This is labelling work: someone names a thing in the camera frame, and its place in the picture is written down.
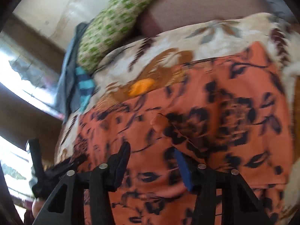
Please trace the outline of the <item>person's hand holding gripper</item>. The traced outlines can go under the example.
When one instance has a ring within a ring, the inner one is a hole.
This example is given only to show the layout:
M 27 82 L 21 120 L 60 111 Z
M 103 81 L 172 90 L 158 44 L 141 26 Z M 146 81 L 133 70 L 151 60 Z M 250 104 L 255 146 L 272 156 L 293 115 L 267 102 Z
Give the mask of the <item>person's hand holding gripper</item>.
M 34 200 L 32 207 L 31 207 L 31 211 L 32 211 L 34 218 L 37 217 L 37 215 L 40 212 L 40 210 L 42 209 L 44 203 L 45 203 L 45 200 L 43 200 L 41 198 L 37 198 Z

